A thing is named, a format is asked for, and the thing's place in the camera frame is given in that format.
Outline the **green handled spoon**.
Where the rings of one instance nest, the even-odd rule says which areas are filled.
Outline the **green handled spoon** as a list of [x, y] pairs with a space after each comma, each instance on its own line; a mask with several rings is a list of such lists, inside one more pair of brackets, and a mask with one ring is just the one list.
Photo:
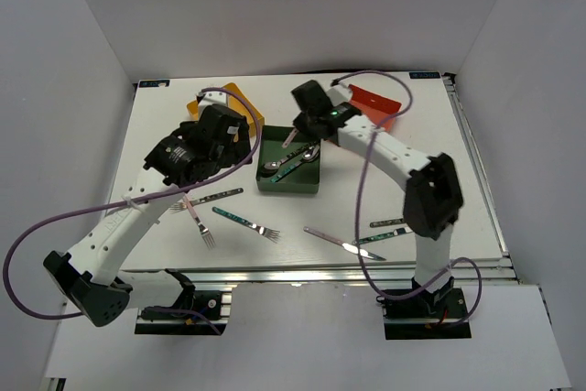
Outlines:
[[306, 163], [310, 163], [312, 161], [314, 161], [320, 153], [320, 147], [315, 147], [311, 150], [307, 150], [301, 157], [300, 160], [298, 160], [296, 163], [294, 163], [293, 165], [287, 167], [285, 170], [278, 172], [275, 177], [273, 177], [270, 182], [271, 183], [276, 183], [281, 181], [284, 177], [286, 177], [287, 175], [291, 174], [294, 170], [296, 170], [297, 168], [301, 167], [302, 165], [306, 164]]

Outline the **black handled fork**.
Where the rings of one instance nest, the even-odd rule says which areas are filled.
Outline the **black handled fork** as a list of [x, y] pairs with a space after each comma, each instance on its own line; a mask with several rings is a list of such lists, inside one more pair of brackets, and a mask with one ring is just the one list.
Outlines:
[[[229, 198], [229, 197], [239, 195], [242, 193], [244, 193], [243, 188], [235, 188], [235, 189], [231, 189], [231, 190], [220, 191], [220, 192], [217, 192], [217, 193], [205, 196], [205, 197], [201, 197], [198, 199], [188, 199], [188, 202], [192, 207], [194, 207], [194, 206], [202, 205], [205, 203]], [[182, 212], [187, 209], [188, 209], [188, 203], [186, 203], [185, 201], [178, 201], [178, 202], [174, 203], [173, 205], [171, 205], [168, 210], [170, 212]]]

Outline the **black handled spoon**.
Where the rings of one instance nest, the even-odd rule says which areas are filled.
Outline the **black handled spoon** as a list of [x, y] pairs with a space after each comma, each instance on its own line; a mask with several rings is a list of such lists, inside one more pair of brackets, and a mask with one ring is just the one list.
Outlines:
[[290, 153], [288, 153], [287, 155], [285, 155], [284, 157], [282, 157], [281, 159], [278, 160], [274, 160], [274, 161], [269, 161], [266, 162], [263, 167], [261, 168], [261, 170], [265, 173], [268, 174], [274, 174], [275, 172], [277, 172], [285, 163], [289, 162], [291, 159], [302, 155], [306, 152], [311, 152], [314, 148], [315, 148], [315, 144], [307, 144], [304, 147], [300, 147]]

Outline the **pink handled fork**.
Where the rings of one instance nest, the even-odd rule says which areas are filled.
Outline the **pink handled fork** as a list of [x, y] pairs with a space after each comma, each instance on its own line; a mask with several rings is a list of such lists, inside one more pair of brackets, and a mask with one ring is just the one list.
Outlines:
[[186, 206], [187, 211], [189, 212], [191, 218], [193, 219], [193, 221], [196, 223], [201, 238], [204, 241], [204, 243], [206, 244], [207, 248], [209, 250], [212, 250], [215, 247], [215, 241], [213, 239], [212, 233], [209, 230], [209, 228], [207, 226], [204, 225], [204, 223], [201, 221], [199, 215], [196, 213], [195, 209], [193, 208], [190, 200], [187, 197], [183, 198], [183, 203]]

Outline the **green handled fork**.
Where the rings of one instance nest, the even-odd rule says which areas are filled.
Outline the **green handled fork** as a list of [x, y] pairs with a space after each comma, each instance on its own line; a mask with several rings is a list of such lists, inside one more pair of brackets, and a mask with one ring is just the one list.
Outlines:
[[233, 214], [218, 207], [212, 207], [212, 211], [225, 219], [228, 219], [234, 223], [238, 223], [239, 225], [242, 225], [248, 229], [255, 231], [256, 233], [265, 237], [265, 239], [268, 239], [273, 243], [277, 243], [280, 238], [280, 231], [278, 230], [268, 228], [258, 223], [250, 222], [241, 216], [238, 216], [236, 214]]

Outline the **black handled knife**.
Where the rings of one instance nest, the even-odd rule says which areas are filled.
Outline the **black handled knife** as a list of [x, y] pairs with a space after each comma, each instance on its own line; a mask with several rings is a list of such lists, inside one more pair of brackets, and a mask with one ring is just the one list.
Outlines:
[[390, 227], [390, 226], [396, 226], [396, 225], [402, 225], [405, 224], [405, 221], [402, 218], [397, 218], [397, 219], [387, 219], [387, 220], [382, 220], [382, 221], [374, 221], [369, 223], [369, 226], [371, 228], [380, 228], [380, 227]]

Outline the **pink handled knife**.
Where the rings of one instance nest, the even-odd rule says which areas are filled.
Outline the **pink handled knife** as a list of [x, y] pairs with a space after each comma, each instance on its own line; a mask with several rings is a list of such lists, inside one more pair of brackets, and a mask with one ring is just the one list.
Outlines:
[[321, 240], [324, 240], [328, 243], [338, 245], [339, 247], [343, 248], [346, 252], [352, 253], [354, 255], [360, 255], [362, 258], [370, 259], [373, 261], [385, 261], [385, 258], [381, 257], [380, 255], [370, 253], [364, 249], [359, 248], [355, 244], [349, 244], [347, 242], [344, 242], [343, 240], [335, 238], [331, 235], [328, 235], [311, 227], [304, 226], [303, 231], [307, 234], [320, 238]]

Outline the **green handled knife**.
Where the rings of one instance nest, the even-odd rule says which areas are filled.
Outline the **green handled knife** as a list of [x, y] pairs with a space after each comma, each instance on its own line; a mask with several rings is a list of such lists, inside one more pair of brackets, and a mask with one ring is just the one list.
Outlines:
[[412, 233], [413, 233], [413, 231], [409, 227], [401, 227], [401, 228], [396, 228], [395, 230], [392, 230], [387, 233], [374, 234], [374, 235], [362, 237], [356, 241], [353, 241], [353, 244], [359, 244], [359, 245], [370, 244], [370, 243], [384, 241], [386, 239], [391, 239], [394, 237], [402, 236], [405, 234], [412, 234]]

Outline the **pink handled spoon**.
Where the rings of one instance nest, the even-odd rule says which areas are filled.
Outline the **pink handled spoon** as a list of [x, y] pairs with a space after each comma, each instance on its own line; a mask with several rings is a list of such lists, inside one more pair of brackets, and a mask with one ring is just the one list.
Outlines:
[[298, 131], [297, 131], [296, 129], [293, 129], [293, 130], [292, 130], [292, 131], [291, 131], [291, 132], [288, 134], [288, 136], [286, 137], [286, 139], [284, 140], [284, 142], [283, 142], [283, 144], [282, 144], [282, 147], [283, 147], [283, 148], [287, 148], [287, 147], [288, 147], [288, 146], [291, 144], [291, 142], [294, 140], [295, 136], [297, 135], [297, 132], [298, 132]]

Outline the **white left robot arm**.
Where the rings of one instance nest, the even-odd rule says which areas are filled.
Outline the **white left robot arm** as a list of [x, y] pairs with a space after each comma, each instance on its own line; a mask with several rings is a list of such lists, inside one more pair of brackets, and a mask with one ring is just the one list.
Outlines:
[[162, 138], [146, 155], [120, 208], [112, 210], [67, 252], [52, 251], [43, 266], [60, 291], [94, 326], [126, 309], [162, 308], [182, 317], [195, 287], [177, 269], [122, 270], [138, 242], [189, 187], [243, 161], [251, 151], [246, 118], [221, 105], [204, 108]]

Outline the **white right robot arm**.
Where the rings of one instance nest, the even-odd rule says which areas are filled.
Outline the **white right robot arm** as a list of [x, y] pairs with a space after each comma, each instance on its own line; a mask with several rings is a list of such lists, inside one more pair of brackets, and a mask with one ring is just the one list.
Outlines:
[[454, 161], [444, 153], [419, 152], [377, 128], [350, 104], [350, 94], [340, 85], [326, 91], [310, 80], [291, 94], [299, 108], [293, 125], [301, 134], [353, 152], [404, 191], [403, 218], [416, 235], [414, 307], [424, 316], [437, 315], [453, 284], [450, 241], [463, 206]]

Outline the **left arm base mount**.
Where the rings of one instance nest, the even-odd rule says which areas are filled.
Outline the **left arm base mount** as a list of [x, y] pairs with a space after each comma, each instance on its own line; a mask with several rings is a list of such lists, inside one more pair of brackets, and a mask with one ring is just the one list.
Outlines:
[[181, 287], [172, 304], [148, 304], [139, 310], [135, 334], [220, 336], [227, 325], [227, 313], [222, 311], [226, 292], [197, 288], [176, 269], [166, 269]]

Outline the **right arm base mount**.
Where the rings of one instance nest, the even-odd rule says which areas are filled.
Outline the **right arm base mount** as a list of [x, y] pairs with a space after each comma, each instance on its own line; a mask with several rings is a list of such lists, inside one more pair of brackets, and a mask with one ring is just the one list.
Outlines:
[[376, 297], [382, 307], [385, 338], [388, 341], [471, 339], [470, 324], [464, 318], [468, 309], [460, 288], [453, 289], [437, 308], [429, 311], [420, 298], [390, 301]]

